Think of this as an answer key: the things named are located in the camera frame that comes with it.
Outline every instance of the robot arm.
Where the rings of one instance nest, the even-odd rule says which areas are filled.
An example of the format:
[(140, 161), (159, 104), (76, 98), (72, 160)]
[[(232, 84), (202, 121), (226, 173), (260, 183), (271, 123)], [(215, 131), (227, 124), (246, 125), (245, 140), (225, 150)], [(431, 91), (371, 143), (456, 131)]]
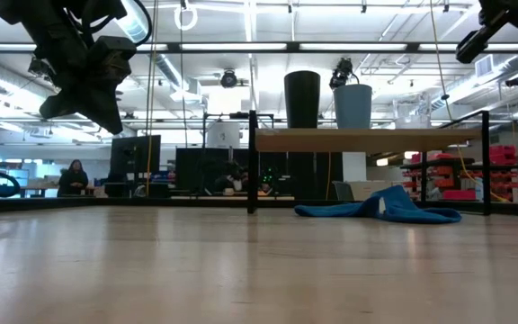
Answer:
[[(135, 2), (149, 20), (144, 43), (152, 22), (145, 6)], [(81, 113), (113, 134), (123, 130), (115, 90), (131, 74), (129, 60), (139, 44), (124, 37), (94, 40), (93, 33), (126, 15), (121, 0), (0, 0), (0, 17), (23, 25), (37, 45), (34, 65), (45, 67), (39, 71), (61, 89), (41, 106), (43, 118)]]
[(479, 31), (472, 31), (457, 48), (457, 60), (470, 63), (487, 48), (487, 43), (503, 26), (511, 23), (518, 28), (518, 0), (479, 0), (481, 12)]

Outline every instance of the ceiling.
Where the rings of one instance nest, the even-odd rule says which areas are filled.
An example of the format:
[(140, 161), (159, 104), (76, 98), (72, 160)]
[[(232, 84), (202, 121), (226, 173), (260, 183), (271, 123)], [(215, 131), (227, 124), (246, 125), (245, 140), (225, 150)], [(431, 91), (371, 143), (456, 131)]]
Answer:
[[(179, 1), (159, 1), (158, 20), (156, 22), (156, 42), (243, 42), (249, 41), (418, 41), (433, 42), (431, 16), (424, 9), (429, 1), (421, 0), (368, 0), (368, 12), (360, 13), (360, 1), (347, 0), (293, 0), (293, 13), (287, 12), (288, 0), (257, 0), (252, 16), (251, 32), (246, 30), (246, 15), (242, 13), (246, 0), (191, 0), (190, 5), (207, 5), (216, 10), (198, 9), (198, 20), (189, 31), (181, 32), (174, 22), (174, 8)], [(155, 2), (143, 1), (153, 11)], [(477, 0), (450, 0), (451, 10), (443, 13), (438, 7), (435, 12), (437, 31), (440, 41), (459, 42), (469, 32), (479, 28)], [(421, 13), (411, 13), (418, 8)], [(190, 21), (185, 14), (186, 23)], [(99, 34), (125, 36), (125, 32), (116, 22), (110, 22)], [(11, 26), (0, 19), (0, 43), (27, 42), (31, 38), (21, 25)], [(518, 30), (506, 26), (492, 42), (518, 42)], [(225, 69), (234, 69), (238, 78), (249, 80), (254, 71), (257, 110), (260, 113), (274, 113), (285, 118), (283, 78), (286, 74), (308, 69), (322, 78), (319, 110), (325, 117), (333, 117), (332, 92), (328, 87), (332, 69), (340, 58), (348, 57), (357, 69), (362, 83), (374, 89), (374, 116), (389, 116), (390, 105), (401, 95), (415, 92), (437, 93), (441, 90), (441, 79), (437, 58), (430, 54), (366, 55), (366, 54), (254, 54), (250, 59), (247, 54), (168, 54), (171, 64), (183, 78), (194, 78), (201, 83), (201, 94), (209, 96), (220, 90), (219, 77)], [(473, 65), (463, 65), (453, 55), (442, 55), (443, 80), (446, 85), (473, 72)], [(50, 91), (53, 87), (42, 79), (33, 79), (27, 72), (31, 55), (19, 53), (0, 53), (0, 68), (22, 78), (25, 84), (33, 83)], [(118, 88), (121, 114), (134, 112), (142, 118), (147, 109), (147, 81), (149, 79), (149, 58), (136, 55), (130, 61), (133, 73)], [(164, 75), (156, 69), (154, 86), (154, 109), (157, 118), (202, 117), (200, 103), (174, 101), (171, 94), (175, 90)], [(464, 103), (474, 108), (484, 106), (496, 99), (496, 89), (487, 89), (485, 94), (469, 96)], [(241, 110), (252, 107), (249, 88), (239, 90)], [(156, 128), (176, 128), (177, 123), (158, 123)], [(130, 125), (133, 130), (145, 128), (144, 123)]]

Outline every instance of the blue towel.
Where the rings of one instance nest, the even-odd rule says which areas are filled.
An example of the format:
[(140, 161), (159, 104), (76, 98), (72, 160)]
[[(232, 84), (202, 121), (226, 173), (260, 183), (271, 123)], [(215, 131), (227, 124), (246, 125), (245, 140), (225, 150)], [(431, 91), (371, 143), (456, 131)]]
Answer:
[[(380, 212), (380, 201), (385, 210)], [(447, 224), (459, 222), (460, 214), (452, 209), (430, 208), (421, 210), (409, 198), (405, 189), (397, 185), (371, 195), (364, 202), (345, 203), (329, 207), (297, 206), (299, 216), (309, 217), (370, 217), (384, 221), (413, 224)]]

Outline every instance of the chair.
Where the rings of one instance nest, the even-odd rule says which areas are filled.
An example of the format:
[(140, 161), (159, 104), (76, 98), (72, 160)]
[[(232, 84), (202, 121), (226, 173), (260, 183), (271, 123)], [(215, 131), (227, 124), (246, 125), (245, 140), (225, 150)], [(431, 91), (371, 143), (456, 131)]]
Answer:
[(353, 199), (353, 190), (351, 190), (351, 185), (347, 184), (343, 181), (334, 181), (333, 185), (335, 186), (335, 190), (337, 191), (337, 199), (340, 202), (352, 202)]

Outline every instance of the wooden floor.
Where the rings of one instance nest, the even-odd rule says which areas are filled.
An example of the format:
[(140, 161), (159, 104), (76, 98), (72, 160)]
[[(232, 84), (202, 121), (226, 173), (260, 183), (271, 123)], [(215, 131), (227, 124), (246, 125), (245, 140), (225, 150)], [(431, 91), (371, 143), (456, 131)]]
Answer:
[(518, 323), (518, 217), (0, 214), (0, 323)]

